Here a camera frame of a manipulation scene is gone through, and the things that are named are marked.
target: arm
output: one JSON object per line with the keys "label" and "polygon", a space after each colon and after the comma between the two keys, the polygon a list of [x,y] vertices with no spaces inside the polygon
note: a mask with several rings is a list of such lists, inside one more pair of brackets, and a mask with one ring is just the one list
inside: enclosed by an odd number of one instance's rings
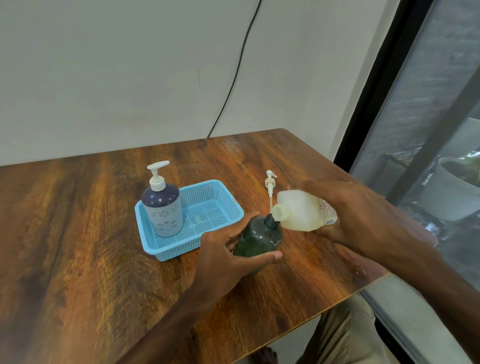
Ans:
{"label": "arm", "polygon": [[418,290],[474,363],[480,363],[480,293],[432,247],[436,238],[367,187],[340,181],[302,181],[327,201],[338,221],[316,233],[376,261]]}
{"label": "arm", "polygon": [[231,253],[243,229],[257,214],[246,214],[233,225],[202,235],[198,267],[192,286],[117,364],[170,362],[181,339],[243,276],[282,257],[279,251],[251,258]]}

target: black cable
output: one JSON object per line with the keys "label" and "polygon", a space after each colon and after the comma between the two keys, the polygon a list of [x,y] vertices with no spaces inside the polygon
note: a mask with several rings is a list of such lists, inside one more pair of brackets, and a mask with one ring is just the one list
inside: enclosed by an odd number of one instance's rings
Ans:
{"label": "black cable", "polygon": [[257,10],[255,10],[255,14],[253,15],[252,21],[250,22],[250,25],[248,26],[247,34],[245,34],[245,39],[243,40],[243,45],[241,46],[240,59],[239,59],[238,65],[237,65],[237,71],[235,72],[235,77],[233,78],[232,86],[230,87],[230,91],[228,92],[227,98],[225,99],[225,102],[224,102],[224,104],[223,104],[223,106],[222,106],[222,110],[220,110],[220,113],[218,114],[218,117],[217,117],[217,119],[215,120],[215,124],[213,124],[212,129],[210,129],[210,132],[208,133],[207,138],[210,138],[210,134],[211,134],[212,131],[215,129],[216,123],[217,123],[218,120],[220,119],[220,116],[222,116],[223,109],[225,108],[225,105],[226,105],[227,102],[228,102],[228,98],[230,97],[230,94],[232,93],[233,86],[234,86],[234,84],[235,84],[235,81],[237,80],[237,75],[239,74],[241,58],[242,58],[242,56],[243,56],[243,50],[245,49],[245,43],[247,43],[247,38],[248,38],[248,34],[250,33],[250,28],[252,27],[253,22],[255,21],[255,18],[257,17],[258,9],[260,9],[260,5],[261,5],[261,4],[262,4],[262,0],[259,0],[259,1],[258,1],[258,5],[257,5]]}

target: white plastic bottle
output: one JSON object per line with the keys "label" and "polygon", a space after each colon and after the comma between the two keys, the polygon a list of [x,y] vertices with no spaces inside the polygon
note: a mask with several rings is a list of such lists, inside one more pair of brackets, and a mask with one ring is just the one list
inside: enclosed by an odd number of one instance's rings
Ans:
{"label": "white plastic bottle", "polygon": [[276,200],[272,216],[285,229],[312,231],[337,220],[327,202],[302,190],[281,191]]}
{"label": "white plastic bottle", "polygon": [[169,237],[177,234],[183,227],[180,190],[158,175],[158,169],[170,164],[168,160],[149,165],[152,171],[148,187],[142,195],[142,203],[147,212],[153,230],[158,236]]}

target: wooden table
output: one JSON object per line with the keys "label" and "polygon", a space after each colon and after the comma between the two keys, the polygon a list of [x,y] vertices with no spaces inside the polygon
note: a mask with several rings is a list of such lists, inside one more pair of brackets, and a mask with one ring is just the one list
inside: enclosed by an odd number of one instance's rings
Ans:
{"label": "wooden table", "polygon": [[[114,363],[192,282],[198,250],[143,252],[134,205],[146,166],[179,187],[219,179],[245,211],[268,211],[295,179],[353,180],[284,129],[0,167],[0,362]],[[283,259],[238,286],[174,363],[231,363],[386,271],[311,233],[284,231]]]}

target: blue plastic basket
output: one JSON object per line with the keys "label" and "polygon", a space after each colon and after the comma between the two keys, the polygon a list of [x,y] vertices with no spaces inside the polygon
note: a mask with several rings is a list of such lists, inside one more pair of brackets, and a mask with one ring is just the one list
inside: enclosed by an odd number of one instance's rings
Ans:
{"label": "blue plastic basket", "polygon": [[138,230],[146,253],[164,262],[200,246],[205,231],[220,229],[239,221],[244,213],[237,200],[218,180],[180,188],[183,228],[176,235],[162,238],[154,233],[144,205],[135,205]]}

